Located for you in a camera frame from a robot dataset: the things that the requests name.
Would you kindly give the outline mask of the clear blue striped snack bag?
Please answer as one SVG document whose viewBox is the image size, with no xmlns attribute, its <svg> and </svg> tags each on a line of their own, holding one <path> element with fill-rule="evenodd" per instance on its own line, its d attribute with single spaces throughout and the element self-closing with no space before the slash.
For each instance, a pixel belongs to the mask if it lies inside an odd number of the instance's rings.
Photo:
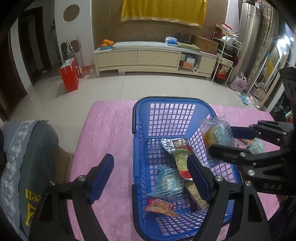
<svg viewBox="0 0 296 241">
<path fill-rule="evenodd" d="M 207 152 L 209 168 L 213 168 L 222 163 L 221 160 L 213 158 L 209 154 L 209 148 L 213 144 L 235 147 L 233 132 L 229 123 L 225 120 L 215 118 L 205 118 L 201 123 L 201 134 Z"/>
</svg>

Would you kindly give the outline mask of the red white snack packet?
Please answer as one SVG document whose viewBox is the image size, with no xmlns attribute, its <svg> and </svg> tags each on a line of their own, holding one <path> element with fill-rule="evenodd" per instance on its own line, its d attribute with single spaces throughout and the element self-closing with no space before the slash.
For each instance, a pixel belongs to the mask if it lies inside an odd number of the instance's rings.
<svg viewBox="0 0 296 241">
<path fill-rule="evenodd" d="M 194 154 L 194 152 L 188 140 L 186 138 L 162 138 L 161 144 L 175 159 L 180 176 L 187 181 L 192 181 L 193 178 L 187 167 L 187 159 L 191 154 Z"/>
</svg>

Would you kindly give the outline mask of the light blue snack packet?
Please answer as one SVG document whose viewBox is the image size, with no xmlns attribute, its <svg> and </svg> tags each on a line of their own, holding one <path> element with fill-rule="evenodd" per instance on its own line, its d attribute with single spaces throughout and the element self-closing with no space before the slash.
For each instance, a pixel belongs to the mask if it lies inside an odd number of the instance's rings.
<svg viewBox="0 0 296 241">
<path fill-rule="evenodd" d="M 254 138 L 253 140 L 249 140 L 246 147 L 252 154 L 261 154 L 264 152 L 265 145 L 264 143 L 258 139 Z"/>
</svg>

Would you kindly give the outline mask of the blue floor mop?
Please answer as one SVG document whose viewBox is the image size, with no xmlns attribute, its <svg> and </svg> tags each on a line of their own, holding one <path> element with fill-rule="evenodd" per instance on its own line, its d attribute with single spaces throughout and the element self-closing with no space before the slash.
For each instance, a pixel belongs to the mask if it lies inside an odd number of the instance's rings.
<svg viewBox="0 0 296 241">
<path fill-rule="evenodd" d="M 251 82 L 251 86 L 248 89 L 247 93 L 245 95 L 242 95 L 242 94 L 240 95 L 241 101 L 244 105 L 248 105 L 247 97 L 249 96 L 251 89 L 253 88 L 253 86 L 255 85 L 255 82 L 258 80 L 260 74 L 262 73 L 263 69 L 265 68 L 265 65 L 269 59 L 269 56 L 270 56 L 270 52 L 267 52 L 266 55 L 264 56 L 262 62 L 260 63 L 259 69 L 254 77 L 254 80 Z"/>
</svg>

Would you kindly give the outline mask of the pink gift bag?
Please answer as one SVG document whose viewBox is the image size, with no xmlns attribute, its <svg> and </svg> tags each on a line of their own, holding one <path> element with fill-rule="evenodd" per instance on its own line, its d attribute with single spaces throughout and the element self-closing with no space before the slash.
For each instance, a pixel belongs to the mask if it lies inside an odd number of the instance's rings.
<svg viewBox="0 0 296 241">
<path fill-rule="evenodd" d="M 243 73 L 237 75 L 230 83 L 230 88 L 237 92 L 242 92 L 247 87 L 247 79 Z"/>
</svg>

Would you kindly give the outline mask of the grey embroidered chair cushion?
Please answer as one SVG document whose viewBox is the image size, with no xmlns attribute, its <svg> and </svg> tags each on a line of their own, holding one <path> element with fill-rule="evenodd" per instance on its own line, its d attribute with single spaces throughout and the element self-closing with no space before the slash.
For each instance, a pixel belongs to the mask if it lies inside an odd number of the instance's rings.
<svg viewBox="0 0 296 241">
<path fill-rule="evenodd" d="M 6 121 L 7 162 L 1 175 L 1 209 L 21 240 L 28 240 L 44 190 L 56 180 L 59 139 L 45 120 Z"/>
</svg>

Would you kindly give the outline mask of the clear cracker sleeve bag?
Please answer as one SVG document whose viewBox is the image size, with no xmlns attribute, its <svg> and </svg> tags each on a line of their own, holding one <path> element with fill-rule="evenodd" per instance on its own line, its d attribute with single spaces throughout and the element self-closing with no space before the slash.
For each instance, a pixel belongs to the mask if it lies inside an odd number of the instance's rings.
<svg viewBox="0 0 296 241">
<path fill-rule="evenodd" d="M 182 198 L 184 183 L 185 179 L 177 169 L 161 165 L 158 166 L 154 187 L 147 195 L 162 200 L 178 200 Z"/>
</svg>

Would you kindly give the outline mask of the red small snack packet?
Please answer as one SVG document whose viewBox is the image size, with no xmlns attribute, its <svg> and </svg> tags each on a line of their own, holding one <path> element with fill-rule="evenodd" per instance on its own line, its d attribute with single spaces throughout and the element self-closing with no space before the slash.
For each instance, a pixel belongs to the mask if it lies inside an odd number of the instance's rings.
<svg viewBox="0 0 296 241">
<path fill-rule="evenodd" d="M 159 198 L 149 199 L 148 205 L 145 207 L 145 211 L 160 213 L 170 217 L 180 217 L 176 212 L 174 212 L 173 204 Z"/>
</svg>

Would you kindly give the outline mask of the white metal shelf rack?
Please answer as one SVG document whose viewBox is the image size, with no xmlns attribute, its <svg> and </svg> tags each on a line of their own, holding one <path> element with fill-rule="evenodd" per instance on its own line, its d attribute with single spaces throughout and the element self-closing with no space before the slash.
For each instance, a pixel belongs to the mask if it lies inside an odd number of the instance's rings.
<svg viewBox="0 0 296 241">
<path fill-rule="evenodd" d="M 234 67 L 238 64 L 238 56 L 242 46 L 236 32 L 229 33 L 217 27 L 212 40 L 218 43 L 216 64 L 212 73 L 212 81 L 218 84 L 227 84 Z"/>
</svg>

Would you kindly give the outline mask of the cardboard box on cabinet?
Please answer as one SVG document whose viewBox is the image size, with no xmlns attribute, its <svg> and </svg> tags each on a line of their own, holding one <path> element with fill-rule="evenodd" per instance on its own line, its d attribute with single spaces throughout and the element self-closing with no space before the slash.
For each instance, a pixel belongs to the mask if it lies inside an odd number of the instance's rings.
<svg viewBox="0 0 296 241">
<path fill-rule="evenodd" d="M 219 46 L 219 43 L 208 40 L 199 36 L 192 35 L 191 43 L 200 48 L 202 52 L 215 55 Z"/>
</svg>

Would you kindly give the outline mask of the green cloth on cabinet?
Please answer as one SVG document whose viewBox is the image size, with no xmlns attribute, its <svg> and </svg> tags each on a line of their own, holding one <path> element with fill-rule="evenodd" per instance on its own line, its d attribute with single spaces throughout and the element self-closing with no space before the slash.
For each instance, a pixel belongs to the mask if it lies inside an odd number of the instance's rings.
<svg viewBox="0 0 296 241">
<path fill-rule="evenodd" d="M 180 48 L 186 48 L 186 49 L 191 49 L 191 50 L 195 50 L 195 51 L 201 51 L 201 49 L 198 46 L 194 45 L 194 44 L 187 44 L 187 43 L 178 42 L 177 46 L 180 47 Z"/>
</svg>

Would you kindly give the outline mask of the beige tv cabinet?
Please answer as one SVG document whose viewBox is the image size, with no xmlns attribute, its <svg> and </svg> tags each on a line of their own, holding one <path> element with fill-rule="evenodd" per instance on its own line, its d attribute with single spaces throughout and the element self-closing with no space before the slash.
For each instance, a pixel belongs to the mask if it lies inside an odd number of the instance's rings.
<svg viewBox="0 0 296 241">
<path fill-rule="evenodd" d="M 170 46 L 163 42 L 117 42 L 110 49 L 93 52 L 96 75 L 116 70 L 193 75 L 210 78 L 217 56 L 202 51 Z"/>
</svg>

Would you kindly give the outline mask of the red paper bag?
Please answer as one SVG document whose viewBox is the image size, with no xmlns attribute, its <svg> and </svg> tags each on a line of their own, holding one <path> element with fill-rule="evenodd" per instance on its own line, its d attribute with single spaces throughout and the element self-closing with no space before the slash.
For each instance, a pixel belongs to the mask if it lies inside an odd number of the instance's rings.
<svg viewBox="0 0 296 241">
<path fill-rule="evenodd" d="M 59 69 L 67 93 L 73 92 L 79 87 L 79 73 L 74 58 L 68 59 Z"/>
</svg>

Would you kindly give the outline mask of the pile of oranges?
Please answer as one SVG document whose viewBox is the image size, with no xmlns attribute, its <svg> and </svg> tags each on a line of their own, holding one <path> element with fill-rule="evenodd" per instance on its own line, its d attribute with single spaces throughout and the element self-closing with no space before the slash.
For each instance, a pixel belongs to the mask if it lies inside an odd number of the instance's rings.
<svg viewBox="0 0 296 241">
<path fill-rule="evenodd" d="M 102 43 L 100 44 L 100 48 L 107 48 L 107 47 L 112 47 L 114 45 L 114 41 L 104 39 Z"/>
</svg>

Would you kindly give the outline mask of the yellow wall cloth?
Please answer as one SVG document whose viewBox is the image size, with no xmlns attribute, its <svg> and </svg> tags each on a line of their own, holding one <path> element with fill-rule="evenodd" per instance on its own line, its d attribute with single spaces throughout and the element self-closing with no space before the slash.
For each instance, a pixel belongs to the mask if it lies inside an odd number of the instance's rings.
<svg viewBox="0 0 296 241">
<path fill-rule="evenodd" d="M 124 1 L 121 21 L 161 21 L 202 28 L 206 18 L 205 0 Z"/>
</svg>

